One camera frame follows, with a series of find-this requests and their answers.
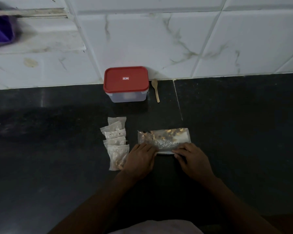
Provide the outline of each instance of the stack of small packets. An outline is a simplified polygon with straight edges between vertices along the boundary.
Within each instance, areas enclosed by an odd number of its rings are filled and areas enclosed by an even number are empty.
[[[126,117],[108,117],[108,126],[100,128],[106,138],[103,143],[110,156],[111,171],[122,170],[129,153],[129,145],[126,145],[126,119]]]

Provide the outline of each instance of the red lid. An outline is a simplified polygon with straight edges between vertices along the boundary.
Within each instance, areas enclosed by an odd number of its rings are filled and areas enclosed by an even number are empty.
[[[103,89],[106,93],[146,91],[149,76],[143,66],[109,68],[104,74]]]

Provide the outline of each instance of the spoon handle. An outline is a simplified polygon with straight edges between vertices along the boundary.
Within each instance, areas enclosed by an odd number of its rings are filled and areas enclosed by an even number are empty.
[[[155,95],[156,95],[156,101],[159,103],[160,102],[160,98],[158,97],[157,88],[155,89]]]

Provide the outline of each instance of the wooden spoon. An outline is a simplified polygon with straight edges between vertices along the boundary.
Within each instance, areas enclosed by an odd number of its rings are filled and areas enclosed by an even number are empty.
[[[151,83],[152,83],[153,88],[155,89],[156,101],[159,103],[160,102],[160,98],[158,97],[157,80],[156,79],[153,79]]]

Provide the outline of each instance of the purple object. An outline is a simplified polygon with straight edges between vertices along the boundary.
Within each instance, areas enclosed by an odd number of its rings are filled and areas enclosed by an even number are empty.
[[[8,16],[0,16],[0,46],[12,43],[15,38],[13,27]]]

